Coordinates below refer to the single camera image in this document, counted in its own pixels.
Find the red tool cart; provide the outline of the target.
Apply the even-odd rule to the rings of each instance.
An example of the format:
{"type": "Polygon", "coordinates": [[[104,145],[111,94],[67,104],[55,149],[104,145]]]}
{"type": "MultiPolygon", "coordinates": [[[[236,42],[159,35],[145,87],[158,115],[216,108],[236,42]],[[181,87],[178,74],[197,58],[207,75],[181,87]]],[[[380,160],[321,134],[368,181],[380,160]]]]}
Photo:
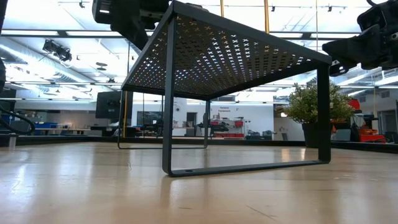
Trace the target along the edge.
{"type": "Polygon", "coordinates": [[[385,137],[373,128],[373,121],[377,121],[378,118],[373,114],[363,113],[358,100],[349,100],[348,103],[353,108],[350,141],[385,144],[385,137]]]}

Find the black ceiling light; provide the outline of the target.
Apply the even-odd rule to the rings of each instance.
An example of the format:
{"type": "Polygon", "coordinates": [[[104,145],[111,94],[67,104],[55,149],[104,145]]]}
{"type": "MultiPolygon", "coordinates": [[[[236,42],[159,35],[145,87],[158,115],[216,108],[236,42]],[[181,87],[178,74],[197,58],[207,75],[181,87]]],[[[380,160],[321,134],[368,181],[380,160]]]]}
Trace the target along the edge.
{"type": "Polygon", "coordinates": [[[45,40],[42,50],[58,57],[63,62],[72,60],[72,54],[70,53],[70,49],[57,44],[53,40],[45,40]]]}

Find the black monitor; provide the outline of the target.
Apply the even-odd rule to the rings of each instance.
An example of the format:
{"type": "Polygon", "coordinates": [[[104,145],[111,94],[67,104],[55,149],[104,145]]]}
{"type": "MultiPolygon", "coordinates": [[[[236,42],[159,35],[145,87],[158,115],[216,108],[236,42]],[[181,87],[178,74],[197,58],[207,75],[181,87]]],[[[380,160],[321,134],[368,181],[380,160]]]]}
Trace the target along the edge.
{"type": "Polygon", "coordinates": [[[121,91],[99,92],[96,100],[95,118],[98,119],[119,119],[121,100],[125,95],[121,91]]]}

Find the black aluminium rig frame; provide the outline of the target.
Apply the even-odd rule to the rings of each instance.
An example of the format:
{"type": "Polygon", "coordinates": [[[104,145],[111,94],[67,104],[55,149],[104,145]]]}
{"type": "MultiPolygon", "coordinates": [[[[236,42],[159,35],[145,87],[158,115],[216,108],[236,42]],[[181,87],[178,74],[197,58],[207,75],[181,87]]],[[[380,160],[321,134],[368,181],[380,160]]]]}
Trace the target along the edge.
{"type": "MultiPolygon", "coordinates": [[[[39,145],[39,144],[61,144],[70,142],[117,142],[116,137],[101,136],[18,136],[16,144],[18,146],[39,145]]],[[[161,138],[125,138],[122,143],[137,144],[161,144],[161,138]]],[[[202,145],[203,140],[194,138],[173,139],[174,144],[202,145]]],[[[237,139],[209,139],[209,145],[220,146],[304,146],[303,141],[268,141],[268,140],[237,140],[237,139]]],[[[357,151],[382,152],[398,154],[398,144],[379,144],[367,142],[344,142],[332,141],[332,148],[349,149],[357,151]]]]}

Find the green potted plant black pot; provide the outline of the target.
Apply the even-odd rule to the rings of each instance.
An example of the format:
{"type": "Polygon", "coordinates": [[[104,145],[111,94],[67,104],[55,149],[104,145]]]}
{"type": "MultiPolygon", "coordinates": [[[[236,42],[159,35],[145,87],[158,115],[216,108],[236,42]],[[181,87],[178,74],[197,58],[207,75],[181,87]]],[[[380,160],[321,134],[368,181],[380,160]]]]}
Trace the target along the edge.
{"type": "MultiPolygon", "coordinates": [[[[284,113],[302,125],[305,145],[311,148],[318,147],[318,87],[317,81],[312,80],[306,85],[294,85],[295,90],[289,95],[289,105],[284,108],[284,113]]],[[[340,92],[340,87],[330,83],[330,125],[344,123],[349,119],[354,108],[349,104],[352,100],[348,95],[340,92]]]]}

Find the black perforated metal shelf riser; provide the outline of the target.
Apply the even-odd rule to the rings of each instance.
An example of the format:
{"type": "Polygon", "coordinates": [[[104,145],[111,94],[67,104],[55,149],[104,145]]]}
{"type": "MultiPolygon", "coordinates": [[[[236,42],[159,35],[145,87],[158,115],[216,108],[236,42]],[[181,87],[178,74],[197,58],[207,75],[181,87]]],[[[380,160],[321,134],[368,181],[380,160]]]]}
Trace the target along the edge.
{"type": "Polygon", "coordinates": [[[331,160],[331,58],[288,40],[172,1],[122,84],[122,90],[164,96],[162,170],[171,177],[224,174],[298,162],[172,169],[174,98],[212,99],[301,73],[317,73],[318,157],[331,160]]]}

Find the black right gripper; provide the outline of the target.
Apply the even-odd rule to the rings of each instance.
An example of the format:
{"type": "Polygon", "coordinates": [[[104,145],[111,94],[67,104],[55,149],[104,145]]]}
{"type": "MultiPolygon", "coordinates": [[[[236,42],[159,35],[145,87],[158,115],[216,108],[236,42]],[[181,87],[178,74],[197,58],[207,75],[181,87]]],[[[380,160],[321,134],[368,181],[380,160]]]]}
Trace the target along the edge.
{"type": "Polygon", "coordinates": [[[357,36],[323,44],[323,51],[332,57],[330,76],[348,72],[346,67],[361,64],[362,69],[398,68],[398,22],[382,26],[374,24],[357,36]]]}

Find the red storage bin rack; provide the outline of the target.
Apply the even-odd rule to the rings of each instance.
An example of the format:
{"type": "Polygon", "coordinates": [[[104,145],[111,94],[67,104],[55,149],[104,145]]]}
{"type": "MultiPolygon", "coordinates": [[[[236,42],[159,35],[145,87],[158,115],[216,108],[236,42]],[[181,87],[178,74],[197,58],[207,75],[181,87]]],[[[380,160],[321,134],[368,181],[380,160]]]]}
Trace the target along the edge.
{"type": "Polygon", "coordinates": [[[219,119],[210,121],[213,137],[223,139],[244,139],[245,120],[243,119],[219,119]]]}

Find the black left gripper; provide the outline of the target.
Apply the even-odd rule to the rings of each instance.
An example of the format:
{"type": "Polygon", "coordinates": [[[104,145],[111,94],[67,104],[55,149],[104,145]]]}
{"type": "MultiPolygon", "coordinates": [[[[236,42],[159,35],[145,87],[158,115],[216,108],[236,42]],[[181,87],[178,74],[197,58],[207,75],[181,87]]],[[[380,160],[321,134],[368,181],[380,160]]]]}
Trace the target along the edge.
{"type": "Polygon", "coordinates": [[[132,22],[139,27],[128,29],[124,33],[132,44],[143,50],[149,40],[145,30],[154,30],[169,7],[169,0],[113,0],[111,14],[114,19],[132,22]]]}

